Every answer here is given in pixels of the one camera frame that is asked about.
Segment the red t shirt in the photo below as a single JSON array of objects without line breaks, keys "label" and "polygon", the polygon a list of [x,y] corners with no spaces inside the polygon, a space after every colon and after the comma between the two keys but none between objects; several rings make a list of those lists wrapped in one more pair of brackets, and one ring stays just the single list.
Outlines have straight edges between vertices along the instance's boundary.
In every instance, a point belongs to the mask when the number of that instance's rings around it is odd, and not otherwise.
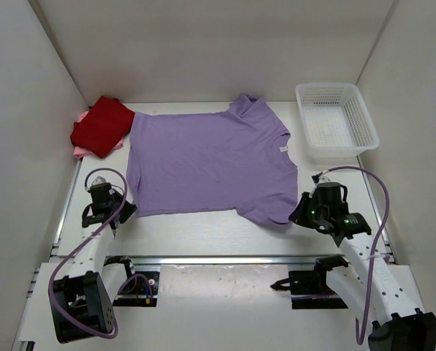
[{"label": "red t shirt", "polygon": [[104,159],[111,149],[130,132],[135,112],[117,99],[101,96],[87,116],[72,131],[70,141]]}]

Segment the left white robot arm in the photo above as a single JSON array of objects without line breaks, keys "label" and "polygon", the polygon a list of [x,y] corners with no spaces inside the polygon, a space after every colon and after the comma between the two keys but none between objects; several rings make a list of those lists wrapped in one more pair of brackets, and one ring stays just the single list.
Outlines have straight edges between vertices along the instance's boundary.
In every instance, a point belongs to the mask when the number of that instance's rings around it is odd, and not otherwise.
[{"label": "left white robot arm", "polygon": [[109,258],[108,249],[119,226],[135,212],[109,182],[91,185],[91,203],[82,213],[83,248],[75,253],[69,270],[55,278],[49,289],[50,308],[59,343],[102,335],[114,337],[113,302],[118,291],[128,293],[138,282],[131,260]]}]

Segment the lavender t shirt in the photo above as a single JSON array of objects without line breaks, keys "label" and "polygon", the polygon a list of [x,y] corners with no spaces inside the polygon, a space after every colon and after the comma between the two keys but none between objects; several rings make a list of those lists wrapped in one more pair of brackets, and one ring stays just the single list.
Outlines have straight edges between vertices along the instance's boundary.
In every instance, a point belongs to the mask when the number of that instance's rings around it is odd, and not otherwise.
[{"label": "lavender t shirt", "polygon": [[285,225],[298,204],[290,132],[264,99],[241,95],[218,113],[136,113],[127,183],[139,217],[235,210]]}]

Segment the pink t shirt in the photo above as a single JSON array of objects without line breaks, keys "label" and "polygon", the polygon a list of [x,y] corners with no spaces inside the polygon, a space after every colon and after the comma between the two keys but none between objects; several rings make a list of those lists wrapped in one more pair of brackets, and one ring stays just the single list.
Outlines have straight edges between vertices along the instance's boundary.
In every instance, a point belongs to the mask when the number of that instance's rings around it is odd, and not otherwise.
[{"label": "pink t shirt", "polygon": [[[78,120],[74,123],[73,129],[76,129],[78,127],[79,123],[87,116],[88,113],[89,113],[88,111],[85,111],[79,115]],[[119,150],[123,146],[124,146],[124,139],[120,139],[120,141],[117,142],[117,144],[111,149],[111,151]],[[75,158],[82,159],[85,156],[91,156],[91,155],[94,155],[93,151],[90,151],[86,148],[82,148],[80,146],[74,146],[73,156]]]}]

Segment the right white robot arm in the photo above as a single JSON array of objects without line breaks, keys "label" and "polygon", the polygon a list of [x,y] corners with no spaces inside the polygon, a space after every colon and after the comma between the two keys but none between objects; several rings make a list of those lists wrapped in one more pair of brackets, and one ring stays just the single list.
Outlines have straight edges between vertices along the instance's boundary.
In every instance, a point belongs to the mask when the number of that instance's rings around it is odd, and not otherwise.
[{"label": "right white robot arm", "polygon": [[356,330],[371,350],[435,350],[436,316],[422,311],[396,280],[365,218],[349,211],[346,186],[317,184],[302,194],[290,220],[329,235],[339,248],[339,255],[316,261],[312,283],[334,292],[356,315]]}]

